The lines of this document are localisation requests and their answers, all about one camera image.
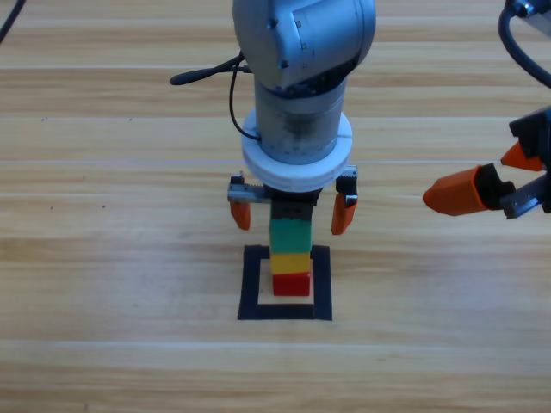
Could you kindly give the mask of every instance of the white ring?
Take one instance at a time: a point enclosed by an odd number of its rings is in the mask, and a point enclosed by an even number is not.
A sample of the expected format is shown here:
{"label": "white ring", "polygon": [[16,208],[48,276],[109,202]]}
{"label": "white ring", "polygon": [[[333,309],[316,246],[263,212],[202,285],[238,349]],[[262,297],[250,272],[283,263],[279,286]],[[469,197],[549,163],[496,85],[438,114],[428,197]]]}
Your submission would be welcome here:
{"label": "white ring", "polygon": [[[257,133],[254,108],[245,118],[243,130],[253,135]],[[333,151],[318,162],[306,165],[276,161],[262,150],[256,140],[244,135],[241,136],[241,145],[247,168],[260,182],[285,192],[310,192],[334,183],[348,166],[352,152],[352,126],[341,114],[337,144]]]}

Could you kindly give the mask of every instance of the orange gripper tip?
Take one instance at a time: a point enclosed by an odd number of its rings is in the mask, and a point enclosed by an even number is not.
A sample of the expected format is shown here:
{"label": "orange gripper tip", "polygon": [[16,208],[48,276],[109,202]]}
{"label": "orange gripper tip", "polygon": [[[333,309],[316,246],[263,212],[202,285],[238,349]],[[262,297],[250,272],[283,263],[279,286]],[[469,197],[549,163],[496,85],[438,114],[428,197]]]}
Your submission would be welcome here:
{"label": "orange gripper tip", "polygon": [[239,229],[248,231],[251,228],[251,204],[230,202],[230,209]]}
{"label": "orange gripper tip", "polygon": [[465,215],[488,208],[480,200],[474,178],[480,166],[440,178],[424,193],[423,202],[437,213]]}
{"label": "orange gripper tip", "polygon": [[331,224],[331,233],[333,235],[343,235],[346,228],[352,223],[356,204],[346,207],[346,197],[344,194],[337,194],[335,197],[335,206],[333,207],[333,222]]}
{"label": "orange gripper tip", "polygon": [[512,148],[501,158],[501,164],[519,168],[521,170],[533,170],[539,172],[543,170],[543,163],[539,157],[526,157],[519,142],[516,142]]}

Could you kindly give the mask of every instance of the green block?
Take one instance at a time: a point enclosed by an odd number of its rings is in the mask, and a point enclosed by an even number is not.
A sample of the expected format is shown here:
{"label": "green block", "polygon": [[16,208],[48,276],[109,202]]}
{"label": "green block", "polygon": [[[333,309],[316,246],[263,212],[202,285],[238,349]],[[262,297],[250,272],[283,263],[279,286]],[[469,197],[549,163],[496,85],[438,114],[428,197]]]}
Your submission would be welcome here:
{"label": "green block", "polygon": [[312,250],[312,221],[271,219],[269,246],[275,254],[304,253]]}

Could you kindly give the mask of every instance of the yellow block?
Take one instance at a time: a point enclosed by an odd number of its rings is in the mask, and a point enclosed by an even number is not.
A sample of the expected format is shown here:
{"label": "yellow block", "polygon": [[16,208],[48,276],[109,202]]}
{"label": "yellow block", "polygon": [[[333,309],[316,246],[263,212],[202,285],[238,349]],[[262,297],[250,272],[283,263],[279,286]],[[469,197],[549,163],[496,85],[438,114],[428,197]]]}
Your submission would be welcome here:
{"label": "yellow block", "polygon": [[272,274],[298,274],[310,272],[310,253],[271,254]]}

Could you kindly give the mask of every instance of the red block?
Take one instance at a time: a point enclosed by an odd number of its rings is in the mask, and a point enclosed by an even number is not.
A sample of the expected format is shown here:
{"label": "red block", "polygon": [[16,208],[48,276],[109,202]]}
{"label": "red block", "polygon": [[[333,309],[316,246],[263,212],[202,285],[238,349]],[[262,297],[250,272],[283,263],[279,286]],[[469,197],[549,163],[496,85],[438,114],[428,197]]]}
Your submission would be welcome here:
{"label": "red block", "polygon": [[310,295],[310,272],[273,274],[272,279],[276,296],[308,297]]}

